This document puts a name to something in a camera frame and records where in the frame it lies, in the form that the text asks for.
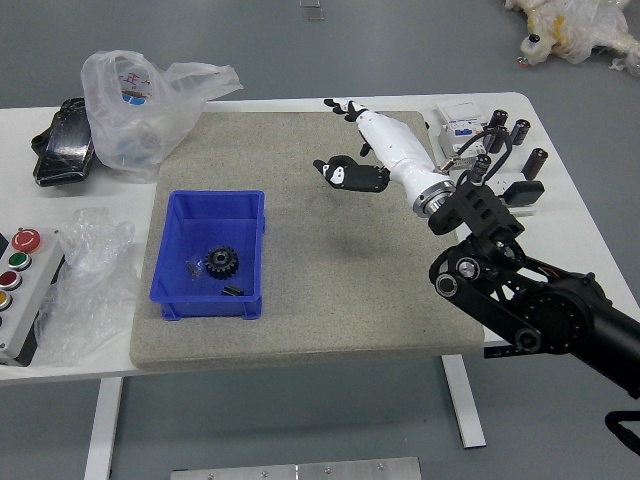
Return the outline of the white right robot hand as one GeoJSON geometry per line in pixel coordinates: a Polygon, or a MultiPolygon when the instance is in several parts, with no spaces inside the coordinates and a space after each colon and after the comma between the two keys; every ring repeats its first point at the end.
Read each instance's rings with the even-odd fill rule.
{"type": "Polygon", "coordinates": [[[346,155],[313,166],[335,189],[380,193],[391,181],[400,183],[413,211],[430,217],[451,196],[455,187],[435,164],[410,128],[391,117],[347,99],[327,99],[325,104],[348,122],[357,124],[364,140],[360,155],[374,152],[381,166],[360,165],[346,155]]]}

